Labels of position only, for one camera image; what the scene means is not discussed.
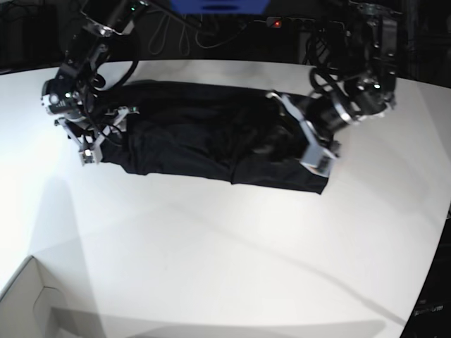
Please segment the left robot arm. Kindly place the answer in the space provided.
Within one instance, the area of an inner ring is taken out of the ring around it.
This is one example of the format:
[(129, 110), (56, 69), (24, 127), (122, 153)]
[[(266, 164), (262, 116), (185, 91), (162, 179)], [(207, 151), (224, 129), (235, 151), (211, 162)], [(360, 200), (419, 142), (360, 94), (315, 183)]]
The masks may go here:
[(337, 132), (395, 105), (398, 12), (372, 1), (330, 4), (343, 27), (327, 35), (330, 55), (323, 63), (312, 56), (309, 81), (319, 97), (294, 106), (288, 96), (269, 92), (282, 105), (284, 122), (254, 152), (314, 167), (330, 163), (338, 157)]

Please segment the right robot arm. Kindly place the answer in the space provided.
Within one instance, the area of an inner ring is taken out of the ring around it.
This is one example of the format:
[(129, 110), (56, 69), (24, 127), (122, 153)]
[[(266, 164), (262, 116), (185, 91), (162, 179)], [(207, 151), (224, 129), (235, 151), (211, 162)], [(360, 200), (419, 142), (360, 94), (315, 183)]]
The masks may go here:
[(124, 85), (138, 62), (133, 61), (129, 71), (109, 89), (104, 88), (98, 69), (111, 55), (112, 39), (130, 36), (149, 5), (149, 1), (86, 1), (81, 9), (85, 24), (71, 41), (55, 77), (42, 87), (42, 106), (77, 144), (84, 165), (101, 162), (103, 142), (120, 146), (112, 135), (122, 137), (126, 118), (137, 112), (137, 108), (127, 106), (102, 108), (96, 101), (100, 94)]

